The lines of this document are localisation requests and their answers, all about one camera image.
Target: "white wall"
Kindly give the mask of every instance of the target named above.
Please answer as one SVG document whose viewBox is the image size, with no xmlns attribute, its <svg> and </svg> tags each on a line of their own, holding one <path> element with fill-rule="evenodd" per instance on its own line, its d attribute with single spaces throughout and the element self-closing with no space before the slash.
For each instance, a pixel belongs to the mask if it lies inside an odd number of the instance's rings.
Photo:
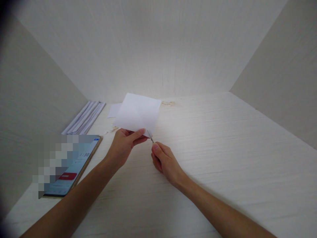
<svg viewBox="0 0 317 238">
<path fill-rule="evenodd" d="M 290 0 L 232 93 L 317 149 L 317 2 Z"/>
<path fill-rule="evenodd" d="M 229 91 L 287 0 L 29 0 L 16 16 L 89 100 Z"/>
<path fill-rule="evenodd" d="M 32 182 L 32 135 L 61 133 L 87 99 L 15 18 L 0 62 L 0 196 L 8 212 Z"/>
</svg>

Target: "paper square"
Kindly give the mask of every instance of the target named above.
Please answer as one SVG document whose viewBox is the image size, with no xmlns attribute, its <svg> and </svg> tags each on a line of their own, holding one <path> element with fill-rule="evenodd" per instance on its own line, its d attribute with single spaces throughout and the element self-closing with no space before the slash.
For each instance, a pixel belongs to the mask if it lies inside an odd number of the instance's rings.
<svg viewBox="0 0 317 238">
<path fill-rule="evenodd" d="M 118 112 L 119 112 L 121 105 L 122 105 L 122 103 L 111 104 L 108 118 L 118 116 Z"/>
<path fill-rule="evenodd" d="M 119 109 L 114 126 L 130 131 L 145 128 L 153 134 L 159 115 L 161 100 L 127 93 Z"/>
</svg>

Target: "stack of papers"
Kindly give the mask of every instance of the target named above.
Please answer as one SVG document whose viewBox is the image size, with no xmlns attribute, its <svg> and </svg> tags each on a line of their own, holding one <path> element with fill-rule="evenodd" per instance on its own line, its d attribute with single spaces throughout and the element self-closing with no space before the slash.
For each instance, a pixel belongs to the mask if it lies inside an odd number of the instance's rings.
<svg viewBox="0 0 317 238">
<path fill-rule="evenodd" d="M 105 106 L 99 101 L 90 101 L 65 128 L 62 135 L 85 135 Z"/>
</svg>

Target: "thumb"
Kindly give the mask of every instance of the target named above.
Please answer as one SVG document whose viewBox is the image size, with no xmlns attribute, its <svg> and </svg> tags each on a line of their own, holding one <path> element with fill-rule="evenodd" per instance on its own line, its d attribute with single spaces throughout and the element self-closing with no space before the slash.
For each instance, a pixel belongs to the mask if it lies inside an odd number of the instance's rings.
<svg viewBox="0 0 317 238">
<path fill-rule="evenodd" d="M 136 132 L 134 132 L 133 134 L 129 135 L 128 138 L 131 142 L 135 141 L 136 139 L 138 139 L 139 137 L 141 137 L 143 134 L 145 133 L 145 129 L 142 128 Z"/>
<path fill-rule="evenodd" d="M 168 156 L 163 152 L 163 150 L 157 143 L 153 143 L 152 151 L 161 161 L 164 161 L 168 158 Z"/>
</svg>

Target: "pixelated area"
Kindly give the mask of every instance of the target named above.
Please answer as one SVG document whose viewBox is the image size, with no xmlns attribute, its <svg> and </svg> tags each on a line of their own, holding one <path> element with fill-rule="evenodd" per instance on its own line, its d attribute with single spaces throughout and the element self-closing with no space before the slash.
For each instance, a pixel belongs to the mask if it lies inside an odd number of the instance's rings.
<svg viewBox="0 0 317 238">
<path fill-rule="evenodd" d="M 97 136 L 33 136 L 33 198 L 40 199 Z"/>
</svg>

